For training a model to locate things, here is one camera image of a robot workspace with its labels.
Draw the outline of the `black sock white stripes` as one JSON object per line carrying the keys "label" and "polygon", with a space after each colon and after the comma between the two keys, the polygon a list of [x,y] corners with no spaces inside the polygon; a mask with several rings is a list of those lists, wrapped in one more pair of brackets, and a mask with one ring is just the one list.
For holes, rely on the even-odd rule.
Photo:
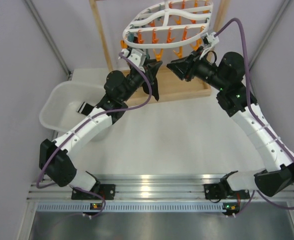
{"label": "black sock white stripes", "polygon": [[[160,95],[159,95],[159,87],[158,87],[158,79],[156,76],[152,76],[151,79],[149,79],[147,77],[149,83],[150,83],[150,86],[151,86],[151,95],[154,97],[154,99],[158,102],[159,99],[160,99]],[[142,85],[142,90],[145,94],[149,94],[149,88],[148,88],[148,85],[146,83],[146,81],[144,80]]]}

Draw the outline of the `white clip hanger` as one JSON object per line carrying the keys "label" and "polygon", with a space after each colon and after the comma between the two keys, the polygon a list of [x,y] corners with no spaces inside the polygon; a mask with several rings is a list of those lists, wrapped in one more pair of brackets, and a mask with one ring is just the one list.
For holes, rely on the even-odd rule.
{"label": "white clip hanger", "polygon": [[[211,0],[164,0],[140,11],[122,32],[135,49],[175,49],[196,42],[210,28]],[[133,33],[134,42],[128,41]]]}

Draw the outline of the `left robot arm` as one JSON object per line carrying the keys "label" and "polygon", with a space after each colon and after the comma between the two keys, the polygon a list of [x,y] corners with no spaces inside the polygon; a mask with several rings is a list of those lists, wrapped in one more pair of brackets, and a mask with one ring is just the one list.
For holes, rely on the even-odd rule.
{"label": "left robot arm", "polygon": [[130,107],[127,100],[139,88],[143,88],[149,98],[156,96],[157,73],[162,61],[147,59],[142,67],[128,61],[130,72],[124,75],[119,70],[111,71],[104,84],[103,98],[90,109],[86,117],[64,135],[45,139],[40,144],[37,188],[45,175],[59,187],[70,186],[82,189],[90,199],[100,194],[100,181],[88,171],[76,169],[73,158],[96,135],[115,124]]}

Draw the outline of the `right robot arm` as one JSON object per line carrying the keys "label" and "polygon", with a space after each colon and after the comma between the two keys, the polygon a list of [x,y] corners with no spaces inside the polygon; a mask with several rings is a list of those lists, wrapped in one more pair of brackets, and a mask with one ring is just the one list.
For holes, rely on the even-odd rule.
{"label": "right robot arm", "polygon": [[294,154],[286,149],[280,137],[264,118],[256,97],[242,83],[244,58],[237,52],[227,52],[219,64],[202,57],[200,47],[187,57],[166,66],[180,80],[199,78],[218,90],[219,106],[243,130],[263,160],[262,170],[232,171],[220,181],[220,192],[233,198],[239,191],[259,191],[273,197],[294,183]]}

